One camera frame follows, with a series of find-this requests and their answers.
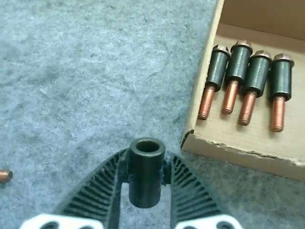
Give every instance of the loose bolt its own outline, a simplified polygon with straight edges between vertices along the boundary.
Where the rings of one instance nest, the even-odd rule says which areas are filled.
[[[271,61],[271,54],[263,50],[257,51],[250,58],[243,88],[245,96],[238,118],[239,125],[249,125],[256,98],[261,97],[264,93]]]
[[[291,78],[294,61],[285,53],[274,57],[271,74],[269,99],[272,101],[271,125],[273,132],[282,132],[285,119],[285,102],[291,99]]]
[[[13,172],[10,170],[0,170],[0,183],[8,183],[13,178]]]
[[[233,112],[238,89],[243,85],[246,76],[249,58],[253,52],[249,41],[237,41],[231,48],[231,59],[224,78],[227,85],[222,114],[229,115]]]
[[[198,119],[206,120],[208,118],[214,94],[221,88],[229,59],[230,53],[226,46],[218,44],[213,48]]]

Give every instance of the white plastic part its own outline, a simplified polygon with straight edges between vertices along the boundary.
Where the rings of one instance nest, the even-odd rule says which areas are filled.
[[[101,222],[95,219],[86,219],[79,217],[70,217],[62,215],[40,214],[25,221],[20,229],[44,229],[43,226],[54,222],[58,227],[46,227],[46,229],[81,229],[88,227],[90,229],[104,229]]]
[[[232,216],[217,215],[179,222],[175,229],[243,229]]]

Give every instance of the spacer hole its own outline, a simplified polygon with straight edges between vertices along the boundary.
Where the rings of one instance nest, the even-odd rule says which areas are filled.
[[[222,221],[217,224],[217,229],[234,229],[235,227],[228,222]]]
[[[153,141],[142,141],[137,143],[135,147],[145,153],[152,153],[160,148],[159,144]]]
[[[197,228],[194,228],[194,227],[192,227],[192,226],[187,226],[187,227],[185,227],[185,228],[183,228],[183,229],[197,229]]]
[[[85,227],[82,227],[80,229],[94,229],[93,227],[88,227],[88,226],[85,226]]]
[[[59,224],[58,222],[49,222],[44,224],[40,229],[58,229],[59,228]]]

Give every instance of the cardboard box edge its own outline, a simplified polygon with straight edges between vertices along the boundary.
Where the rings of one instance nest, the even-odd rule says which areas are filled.
[[[194,130],[197,120],[197,114],[199,112],[200,102],[197,101],[195,98],[201,98],[204,90],[206,75],[208,72],[208,67],[210,64],[211,53],[213,49],[213,44],[215,40],[215,36],[218,29],[218,24],[220,22],[221,13],[223,10],[224,0],[217,0],[215,3],[212,21],[210,24],[210,31],[207,35],[204,50],[201,56],[200,65],[198,68],[198,74],[196,77],[196,81],[194,82],[193,94],[191,99],[191,104],[188,110],[188,116],[185,122],[183,137],[181,139],[181,146],[183,145],[185,139],[189,132]]]
[[[286,158],[262,155],[253,151],[246,152],[223,144],[216,144],[201,139],[191,132],[186,136],[181,148],[183,151],[212,157],[227,163],[249,167],[296,180],[305,180],[305,163],[297,163]]]

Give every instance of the copper thread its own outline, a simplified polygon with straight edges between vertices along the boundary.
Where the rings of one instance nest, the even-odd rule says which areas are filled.
[[[9,170],[0,170],[0,183],[8,183],[13,178],[13,172]]]
[[[256,98],[257,93],[251,91],[248,92],[244,97],[243,106],[238,118],[239,125],[249,125],[254,110]]]
[[[282,96],[276,97],[273,100],[270,126],[273,132],[282,132],[284,129],[285,101],[285,98]]]
[[[237,93],[238,93],[238,80],[231,80],[227,86],[224,95],[224,102],[221,108],[221,113],[229,115],[233,112]]]
[[[208,118],[210,110],[211,110],[214,94],[215,94],[214,86],[207,86],[204,89],[201,104],[200,104],[198,119],[206,120]]]

